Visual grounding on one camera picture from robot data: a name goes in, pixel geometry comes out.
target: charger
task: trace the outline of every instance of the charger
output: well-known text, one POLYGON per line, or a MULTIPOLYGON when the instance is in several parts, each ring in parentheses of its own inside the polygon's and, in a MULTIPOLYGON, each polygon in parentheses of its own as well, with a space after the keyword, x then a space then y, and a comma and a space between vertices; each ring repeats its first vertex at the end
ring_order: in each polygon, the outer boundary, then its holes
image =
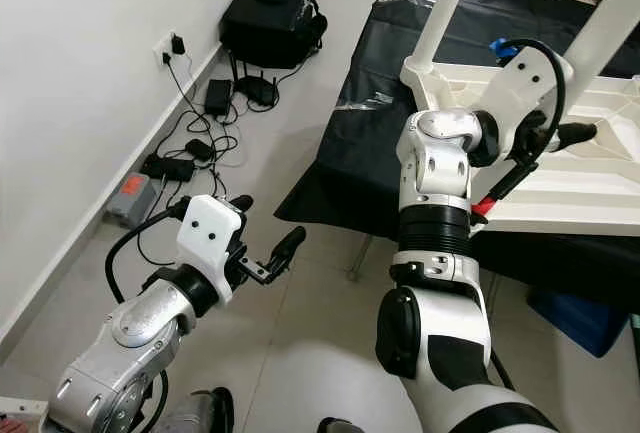
POLYGON ((204 111, 208 115, 227 116, 231 106, 231 80, 209 80, 207 96, 204 100, 204 111))
POLYGON ((184 47, 184 40, 175 33, 171 36, 171 52, 174 55, 184 55, 187 50, 184 47))
POLYGON ((151 153, 144 160, 140 173, 155 179, 165 178, 167 181, 191 181, 195 163, 193 160, 177 158, 160 158, 151 153))
POLYGON ((184 145, 187 153, 191 153, 194 158, 200 161, 208 161, 213 158, 215 150, 207 145, 204 141, 194 138, 184 145))

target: black table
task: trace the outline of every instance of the black table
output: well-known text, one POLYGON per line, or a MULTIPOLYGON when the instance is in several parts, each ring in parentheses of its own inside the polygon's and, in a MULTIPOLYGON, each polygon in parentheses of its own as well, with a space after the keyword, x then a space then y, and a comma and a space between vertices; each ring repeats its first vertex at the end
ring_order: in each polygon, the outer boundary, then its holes
MULTIPOLYGON (((398 79, 434 0, 377 0, 367 19, 318 155, 275 215, 394 239, 400 164, 395 145, 416 111, 398 79)), ((496 38, 534 37, 564 52, 593 7, 572 0, 461 0, 435 60, 495 66, 496 38)), ((636 28, 606 69, 640 70, 636 28)), ((529 284, 640 311, 640 239, 482 232, 481 266, 529 284)))

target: black connector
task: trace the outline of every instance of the black connector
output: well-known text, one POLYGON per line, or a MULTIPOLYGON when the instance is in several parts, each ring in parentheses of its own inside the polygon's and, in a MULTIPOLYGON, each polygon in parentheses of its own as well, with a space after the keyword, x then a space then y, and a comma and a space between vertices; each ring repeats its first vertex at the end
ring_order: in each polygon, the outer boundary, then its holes
POLYGON ((489 190, 490 198, 494 200, 502 200, 513 189, 522 183, 527 176, 536 171, 538 163, 519 163, 516 164, 509 172, 489 190))
POLYGON ((182 37, 174 34, 171 37, 171 52, 174 55, 184 55, 186 51, 187 50, 185 50, 184 48, 184 40, 182 39, 182 37))
POLYGON ((193 160, 160 158, 157 154, 151 153, 145 158, 140 173, 155 179, 165 178, 167 181, 191 181, 194 170, 193 160))

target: black bag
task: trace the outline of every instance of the black bag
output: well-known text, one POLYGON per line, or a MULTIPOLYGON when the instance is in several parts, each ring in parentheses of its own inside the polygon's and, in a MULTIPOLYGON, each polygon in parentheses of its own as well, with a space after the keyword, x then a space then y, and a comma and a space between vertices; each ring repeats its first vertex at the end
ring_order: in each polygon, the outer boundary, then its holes
POLYGON ((327 19, 316 0, 233 0, 221 41, 236 60, 262 68, 294 68, 322 48, 327 19))

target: electrical outlet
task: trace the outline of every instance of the electrical outlet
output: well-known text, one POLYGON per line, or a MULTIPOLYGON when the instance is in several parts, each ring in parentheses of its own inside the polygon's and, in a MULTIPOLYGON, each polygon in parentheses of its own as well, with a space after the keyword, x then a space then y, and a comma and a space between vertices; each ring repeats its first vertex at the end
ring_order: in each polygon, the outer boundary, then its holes
POLYGON ((162 37, 158 43, 152 48, 153 54, 156 57, 156 61, 158 62, 158 66, 163 67, 164 63, 162 63, 162 53, 171 53, 171 38, 173 37, 174 32, 170 31, 166 35, 162 37))

